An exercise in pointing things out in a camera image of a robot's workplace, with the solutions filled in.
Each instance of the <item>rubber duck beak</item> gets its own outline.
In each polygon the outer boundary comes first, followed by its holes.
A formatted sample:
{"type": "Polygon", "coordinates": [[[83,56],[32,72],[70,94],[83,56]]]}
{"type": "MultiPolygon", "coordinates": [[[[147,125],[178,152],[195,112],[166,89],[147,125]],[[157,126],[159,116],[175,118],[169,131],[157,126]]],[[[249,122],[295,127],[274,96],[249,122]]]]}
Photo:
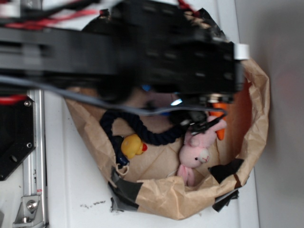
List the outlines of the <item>rubber duck beak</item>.
{"type": "Polygon", "coordinates": [[[146,151],[148,149],[148,146],[146,144],[142,144],[142,151],[146,151]]]}

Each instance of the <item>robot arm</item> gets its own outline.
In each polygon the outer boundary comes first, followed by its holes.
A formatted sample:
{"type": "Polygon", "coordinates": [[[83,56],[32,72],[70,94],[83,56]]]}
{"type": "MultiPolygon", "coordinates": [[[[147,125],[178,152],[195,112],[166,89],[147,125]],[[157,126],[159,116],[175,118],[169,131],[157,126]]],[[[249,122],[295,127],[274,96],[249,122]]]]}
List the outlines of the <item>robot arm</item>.
{"type": "MultiPolygon", "coordinates": [[[[123,0],[113,7],[111,20],[95,19],[84,31],[6,26],[0,28],[0,93],[5,95],[42,88],[137,114],[202,113],[210,109],[209,102],[232,102],[233,94],[242,89],[240,61],[248,58],[246,47],[192,25],[174,5],[123,0]],[[152,111],[119,105],[134,87],[143,85],[176,93],[183,104],[152,111]],[[95,88],[101,99],[63,90],[71,86],[95,88]]],[[[201,127],[206,122],[203,114],[186,116],[177,122],[186,118],[186,126],[196,124],[201,131],[210,127],[201,127]]]]}

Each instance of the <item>navy rope toy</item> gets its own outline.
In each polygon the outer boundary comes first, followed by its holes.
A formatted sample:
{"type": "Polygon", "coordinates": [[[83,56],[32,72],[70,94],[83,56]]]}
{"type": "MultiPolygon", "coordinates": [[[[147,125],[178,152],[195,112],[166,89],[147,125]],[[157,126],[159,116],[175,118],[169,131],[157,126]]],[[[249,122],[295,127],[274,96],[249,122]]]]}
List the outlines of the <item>navy rope toy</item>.
{"type": "Polygon", "coordinates": [[[173,143],[177,138],[180,138],[185,134],[185,130],[179,126],[174,126],[163,133],[153,133],[149,131],[145,125],[143,125],[143,122],[138,115],[110,110],[106,111],[99,123],[112,143],[116,155],[116,163],[120,164],[121,167],[128,165],[130,162],[124,156],[120,149],[120,145],[116,142],[113,136],[112,125],[114,120],[117,118],[122,118],[128,122],[129,126],[133,128],[136,134],[144,142],[156,146],[173,143]]]}

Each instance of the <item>gray wall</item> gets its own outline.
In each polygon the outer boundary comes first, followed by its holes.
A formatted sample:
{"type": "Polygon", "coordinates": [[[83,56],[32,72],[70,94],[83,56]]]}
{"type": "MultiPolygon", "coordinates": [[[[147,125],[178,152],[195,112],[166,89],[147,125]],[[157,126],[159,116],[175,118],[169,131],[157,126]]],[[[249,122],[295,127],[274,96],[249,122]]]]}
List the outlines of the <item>gray wall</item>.
{"type": "Polygon", "coordinates": [[[270,128],[256,165],[261,228],[304,224],[304,1],[236,0],[240,41],[271,81],[270,128]]]}

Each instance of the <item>white table surface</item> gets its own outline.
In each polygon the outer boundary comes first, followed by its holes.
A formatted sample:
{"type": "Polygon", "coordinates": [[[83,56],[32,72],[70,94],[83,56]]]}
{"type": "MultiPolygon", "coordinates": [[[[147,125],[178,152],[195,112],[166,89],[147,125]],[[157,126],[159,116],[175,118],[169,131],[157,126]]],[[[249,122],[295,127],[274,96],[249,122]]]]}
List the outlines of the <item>white table surface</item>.
{"type": "MultiPolygon", "coordinates": [[[[175,3],[175,0],[162,0],[175,3]]],[[[44,6],[63,2],[44,0],[44,6]]],[[[104,0],[98,9],[117,0],[104,0]]],[[[204,7],[234,42],[238,25],[234,0],[189,0],[194,8],[204,7]]],[[[92,17],[76,19],[59,27],[81,29],[92,17]]],[[[182,221],[136,212],[111,212],[111,194],[98,167],[79,136],[62,98],[46,93],[46,150],[48,210],[50,228],[102,227],[190,227],[258,228],[254,172],[240,198],[232,200],[220,213],[211,207],[182,221]]],[[[2,228],[12,227],[23,192],[22,166],[8,180],[0,182],[0,211],[5,214],[2,228]]]]}

